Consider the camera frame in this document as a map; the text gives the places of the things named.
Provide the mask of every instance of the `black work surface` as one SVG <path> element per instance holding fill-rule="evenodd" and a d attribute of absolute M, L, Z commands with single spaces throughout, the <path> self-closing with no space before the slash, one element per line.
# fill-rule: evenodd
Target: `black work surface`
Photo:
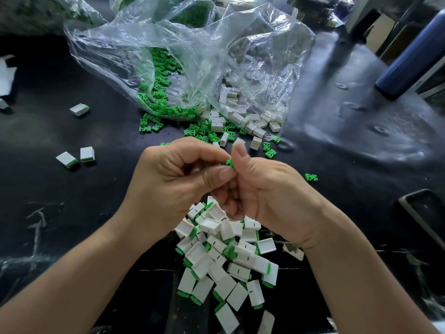
<path fill-rule="evenodd" d="M 16 54 L 8 63 L 18 66 L 8 98 L 12 110 L 0 114 L 4 303 L 109 219 L 142 150 L 182 137 L 183 126 L 173 122 L 159 134 L 140 135 L 142 111 L 77 65 L 62 38 L 2 43 L 0 50 L 9 50 L 0 55 Z M 25 44 L 29 51 L 19 48 Z M 357 223 L 428 317 L 442 319 L 437 295 L 444 294 L 443 253 L 396 201 L 422 188 L 442 194 L 445 121 L 416 95 L 385 100 L 373 88 L 384 69 L 364 46 L 320 33 L 294 90 L 275 159 L 317 174 L 316 189 Z M 77 103 L 91 111 L 73 116 L 68 109 Z M 64 151 L 78 157 L 85 146 L 94 147 L 95 164 L 68 170 L 55 159 Z M 147 213 L 155 208 L 148 206 Z M 265 256 L 280 266 L 277 286 L 264 288 L 265 309 L 276 317 L 274 333 L 331 331 L 308 261 L 282 252 L 282 239 L 275 239 L 278 251 Z M 183 270 L 177 241 L 172 234 L 141 257 L 98 319 L 98 329 L 220 330 L 212 296 L 198 307 L 175 294 Z M 261 314 L 246 301 L 238 313 L 240 328 L 256 333 Z"/>

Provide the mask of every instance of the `dark tabletop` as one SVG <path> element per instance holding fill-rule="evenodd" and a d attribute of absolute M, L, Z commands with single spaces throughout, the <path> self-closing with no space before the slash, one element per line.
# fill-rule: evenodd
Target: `dark tabletop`
<path fill-rule="evenodd" d="M 0 55 L 8 53 L 16 54 L 8 64 L 18 70 L 6 98 L 12 110 L 0 111 L 0 303 L 109 219 L 142 150 L 182 137 L 184 128 L 171 122 L 159 134 L 140 135 L 143 112 L 77 65 L 63 38 L 2 39 Z M 316 189 L 353 219 L 428 317 L 440 320 L 444 254 L 396 201 L 423 188 L 442 195 L 445 121 L 414 94 L 384 99 L 373 88 L 384 69 L 365 46 L 319 33 L 275 159 L 317 174 Z M 73 116 L 68 109 L 78 103 L 91 111 Z M 78 157 L 85 146 L 95 149 L 93 165 L 68 170 L 55 159 L 64 151 Z M 331 331 L 307 259 L 282 252 L 282 238 L 274 239 L 278 251 L 265 257 L 280 272 L 277 286 L 264 290 L 274 332 Z M 220 330 L 214 298 L 198 307 L 175 294 L 183 269 L 177 241 L 171 234 L 140 258 L 95 332 Z M 243 305 L 245 333 L 256 333 L 261 314 Z"/>

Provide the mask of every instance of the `clear plastic bag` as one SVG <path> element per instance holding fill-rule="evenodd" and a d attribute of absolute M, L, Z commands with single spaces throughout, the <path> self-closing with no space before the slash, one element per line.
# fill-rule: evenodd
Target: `clear plastic bag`
<path fill-rule="evenodd" d="M 68 19 L 95 26 L 106 22 L 84 0 L 0 0 L 0 35 L 63 35 Z"/>
<path fill-rule="evenodd" d="M 197 2 L 213 5 L 199 8 L 204 27 L 181 20 Z M 110 23 L 85 30 L 72 22 L 65 33 L 81 65 L 104 76 L 151 114 L 137 93 L 141 83 L 148 90 L 153 86 L 150 48 L 159 47 L 175 57 L 185 75 L 171 89 L 168 104 L 183 105 L 186 93 L 190 106 L 209 102 L 219 108 L 226 76 L 242 89 L 241 99 L 250 111 L 280 108 L 284 118 L 284 104 L 309 56 L 314 33 L 270 3 L 244 11 L 233 11 L 229 5 L 223 18 L 214 22 L 219 16 L 210 0 L 134 0 Z"/>

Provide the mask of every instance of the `left hand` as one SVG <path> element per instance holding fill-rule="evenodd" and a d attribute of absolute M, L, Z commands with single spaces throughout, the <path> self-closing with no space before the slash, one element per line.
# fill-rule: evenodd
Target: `left hand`
<path fill-rule="evenodd" d="M 172 231 L 203 195 L 216 188 L 228 190 L 225 184 L 236 173 L 220 164 L 229 158 L 223 149 L 193 137 L 146 148 L 121 207 L 104 228 L 142 254 Z"/>

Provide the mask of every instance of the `blue thermos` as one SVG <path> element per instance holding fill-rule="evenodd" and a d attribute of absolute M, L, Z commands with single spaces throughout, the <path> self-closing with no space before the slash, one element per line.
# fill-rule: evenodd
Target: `blue thermos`
<path fill-rule="evenodd" d="M 395 100 L 445 55 L 445 9 L 441 10 L 403 53 L 386 69 L 375 87 Z"/>

